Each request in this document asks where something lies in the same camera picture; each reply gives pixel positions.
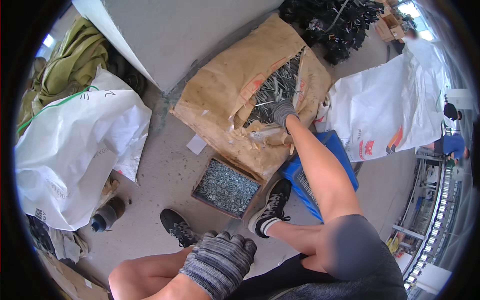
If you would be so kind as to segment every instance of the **green strap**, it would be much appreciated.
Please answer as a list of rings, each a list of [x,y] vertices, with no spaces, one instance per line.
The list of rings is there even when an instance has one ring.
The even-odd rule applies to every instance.
[[[47,108],[52,108],[52,107],[55,107],[55,106],[60,106],[60,105],[62,105],[62,104],[64,104],[64,103],[67,103],[68,101],[72,100],[72,99],[75,98],[76,96],[78,96],[78,95],[86,92],[87,89],[90,88],[90,87],[96,89],[97,91],[99,90],[96,86],[89,85],[89,86],[87,86],[83,91],[78,92],[78,93],[76,93],[76,94],[73,94],[73,95],[71,95],[71,96],[68,96],[68,97],[66,97],[64,100],[62,100],[61,102],[59,102],[59,103],[57,103],[57,104],[49,105],[49,106],[47,106],[47,107],[42,108],[36,115],[34,115],[30,120],[28,120],[27,123],[25,123],[25,124],[23,124],[22,126],[20,126],[20,128],[17,130],[17,133],[19,133],[23,128],[25,128],[26,126],[28,126],[28,124],[30,124],[30,122],[31,122],[33,119],[35,119],[35,118],[36,118],[42,111],[44,111],[45,109],[47,109]]]

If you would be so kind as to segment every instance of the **knee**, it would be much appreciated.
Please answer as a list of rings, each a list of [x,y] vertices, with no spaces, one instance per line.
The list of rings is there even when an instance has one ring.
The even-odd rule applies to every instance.
[[[108,276],[110,288],[115,288],[129,282],[135,277],[135,268],[132,260],[125,260],[116,266]]]

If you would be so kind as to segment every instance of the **blue crate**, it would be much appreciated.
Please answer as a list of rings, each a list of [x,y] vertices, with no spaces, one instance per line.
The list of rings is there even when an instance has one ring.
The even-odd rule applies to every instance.
[[[328,132],[315,133],[315,137],[324,144],[328,150],[330,150],[335,157],[340,161],[343,168],[350,178],[353,189],[356,191],[359,188],[359,182],[355,176],[350,160],[348,159],[347,153],[343,148],[343,144],[340,141],[335,130]],[[318,208],[318,203],[315,197],[312,194],[312,190],[308,184],[308,181],[303,172],[303,167],[300,163],[300,157],[296,155],[288,162],[285,162],[279,170],[280,174],[283,177],[290,180],[292,183],[292,189],[297,194],[297,196],[302,200],[303,204],[307,207],[308,211],[317,219],[321,220],[322,215],[320,214],[320,209]]]

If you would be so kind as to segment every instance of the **sneaker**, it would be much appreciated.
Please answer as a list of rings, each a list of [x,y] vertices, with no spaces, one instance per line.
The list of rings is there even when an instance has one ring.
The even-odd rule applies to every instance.
[[[265,233],[267,229],[278,221],[290,221],[285,216],[283,208],[290,197],[292,183],[288,179],[280,179],[275,182],[267,194],[266,204],[263,209],[253,215],[248,222],[248,229],[264,239],[269,238]]]
[[[160,213],[160,221],[165,230],[179,240],[179,246],[187,248],[197,243],[197,235],[187,221],[176,211],[166,208]]]

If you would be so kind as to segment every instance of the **hand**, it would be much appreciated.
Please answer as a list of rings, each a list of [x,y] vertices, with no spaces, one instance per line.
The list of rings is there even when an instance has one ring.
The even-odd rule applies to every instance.
[[[240,234],[230,237],[226,231],[207,232],[188,254],[179,273],[198,284],[212,300],[232,293],[253,263],[257,246]]]
[[[286,121],[288,115],[294,115],[299,120],[298,114],[295,112],[295,108],[293,107],[292,102],[289,99],[283,99],[279,102],[273,102],[269,105],[273,112],[273,120],[278,125],[282,126],[283,128],[287,129]]]

